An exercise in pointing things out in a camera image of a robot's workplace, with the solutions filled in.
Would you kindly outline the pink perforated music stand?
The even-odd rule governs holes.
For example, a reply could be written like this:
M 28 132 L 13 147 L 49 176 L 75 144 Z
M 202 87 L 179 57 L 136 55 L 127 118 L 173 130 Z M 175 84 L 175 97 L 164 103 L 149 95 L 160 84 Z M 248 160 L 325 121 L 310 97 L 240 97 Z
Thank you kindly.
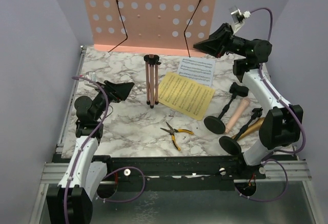
M 216 0 L 84 0 L 93 47 L 105 53 L 201 57 Z

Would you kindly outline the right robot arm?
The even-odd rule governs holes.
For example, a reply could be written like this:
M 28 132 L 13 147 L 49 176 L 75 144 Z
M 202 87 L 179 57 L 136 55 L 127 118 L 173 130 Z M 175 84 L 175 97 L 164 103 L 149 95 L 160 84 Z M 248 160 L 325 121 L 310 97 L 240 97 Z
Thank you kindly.
M 259 129 L 259 139 L 242 154 L 243 162 L 236 165 L 236 174 L 243 179 L 254 173 L 254 166 L 274 152 L 284 152 L 284 147 L 302 140 L 302 151 L 306 135 L 302 125 L 303 109 L 292 105 L 264 76 L 262 64 L 269 60 L 272 44 L 268 40 L 248 40 L 236 36 L 228 23 L 222 24 L 208 39 L 195 43 L 194 49 L 216 58 L 225 53 L 242 56 L 233 63 L 233 74 L 255 96 L 265 118 Z

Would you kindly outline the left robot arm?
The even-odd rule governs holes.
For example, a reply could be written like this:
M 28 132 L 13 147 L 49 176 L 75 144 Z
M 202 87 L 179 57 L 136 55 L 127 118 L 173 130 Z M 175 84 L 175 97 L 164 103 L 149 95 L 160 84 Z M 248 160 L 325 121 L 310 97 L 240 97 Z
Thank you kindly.
M 103 136 L 103 122 L 110 103 L 125 101 L 133 82 L 93 82 L 98 94 L 94 99 L 80 96 L 74 102 L 76 130 L 74 152 L 57 187 L 50 188 L 46 201 L 51 223 L 90 223 L 93 197 L 101 180 L 114 173 L 109 156 L 96 156 Z

